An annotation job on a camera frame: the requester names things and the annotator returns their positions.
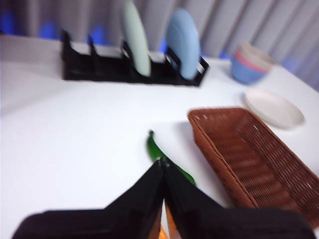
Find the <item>light blue plate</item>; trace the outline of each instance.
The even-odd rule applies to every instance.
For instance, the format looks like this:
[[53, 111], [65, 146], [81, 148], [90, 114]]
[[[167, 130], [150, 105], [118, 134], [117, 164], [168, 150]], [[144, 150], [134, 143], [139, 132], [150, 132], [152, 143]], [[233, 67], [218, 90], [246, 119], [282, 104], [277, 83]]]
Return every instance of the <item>light blue plate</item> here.
[[178, 8], [170, 18], [166, 42], [181, 61], [181, 76], [193, 80], [197, 74], [200, 45], [195, 23], [184, 9]]

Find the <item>blue bowl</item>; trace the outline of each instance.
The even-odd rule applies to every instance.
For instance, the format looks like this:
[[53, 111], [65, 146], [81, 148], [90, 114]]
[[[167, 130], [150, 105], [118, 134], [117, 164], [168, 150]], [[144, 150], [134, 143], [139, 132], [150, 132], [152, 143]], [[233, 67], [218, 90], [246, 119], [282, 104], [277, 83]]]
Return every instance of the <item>blue bowl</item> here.
[[240, 63], [235, 57], [232, 58], [231, 74], [236, 81], [249, 85], [260, 80], [267, 72], [253, 70]]

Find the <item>white plate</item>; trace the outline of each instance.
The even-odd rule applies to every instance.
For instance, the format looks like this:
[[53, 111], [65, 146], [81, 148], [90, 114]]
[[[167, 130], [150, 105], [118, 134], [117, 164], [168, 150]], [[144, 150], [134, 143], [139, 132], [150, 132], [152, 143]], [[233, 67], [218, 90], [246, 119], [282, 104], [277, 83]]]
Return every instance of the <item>white plate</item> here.
[[294, 104], [271, 92], [249, 89], [245, 101], [258, 117], [280, 128], [294, 128], [305, 120], [303, 113]]

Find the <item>plate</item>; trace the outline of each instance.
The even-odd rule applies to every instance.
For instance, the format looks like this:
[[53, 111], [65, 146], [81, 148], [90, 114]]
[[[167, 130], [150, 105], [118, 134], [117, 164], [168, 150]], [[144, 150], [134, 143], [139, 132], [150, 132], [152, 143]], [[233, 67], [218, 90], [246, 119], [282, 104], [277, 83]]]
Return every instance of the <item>plate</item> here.
[[279, 128], [294, 128], [305, 120], [293, 103], [268, 91], [250, 89], [245, 94], [245, 101], [259, 118]]
[[166, 32], [166, 43], [181, 61], [181, 76], [193, 80], [197, 74], [200, 44], [195, 23], [186, 10], [178, 8], [173, 13]]
[[131, 0], [123, 4], [122, 15], [124, 38], [131, 49], [134, 67], [141, 75], [149, 77], [151, 61], [148, 43], [139, 12]]

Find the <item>blue light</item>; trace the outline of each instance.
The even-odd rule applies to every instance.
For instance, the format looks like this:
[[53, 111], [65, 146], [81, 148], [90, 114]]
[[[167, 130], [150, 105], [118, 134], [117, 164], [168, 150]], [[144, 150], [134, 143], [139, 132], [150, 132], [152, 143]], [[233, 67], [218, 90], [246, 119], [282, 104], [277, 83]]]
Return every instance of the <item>blue light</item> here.
[[299, 62], [300, 59], [289, 57], [282, 62], [282, 66], [285, 67], [288, 71], [294, 73], [299, 65]]
[[220, 54], [219, 54], [219, 58], [220, 59], [226, 59], [226, 60], [230, 60], [230, 56], [228, 55], [228, 53], [223, 50]]
[[99, 45], [108, 45], [106, 40], [106, 33], [104, 31], [103, 26], [99, 25], [95, 27], [91, 32], [90, 35], [93, 39], [94, 44]]
[[55, 24], [52, 21], [46, 22], [39, 30], [38, 36], [45, 39], [55, 39]]
[[160, 43], [159, 51], [162, 52], [162, 53], [166, 53], [167, 52], [167, 43], [166, 43], [165, 38], [163, 38], [163, 40]]
[[0, 16], [1, 30], [6, 34], [14, 34], [14, 16], [11, 11], [7, 10]]

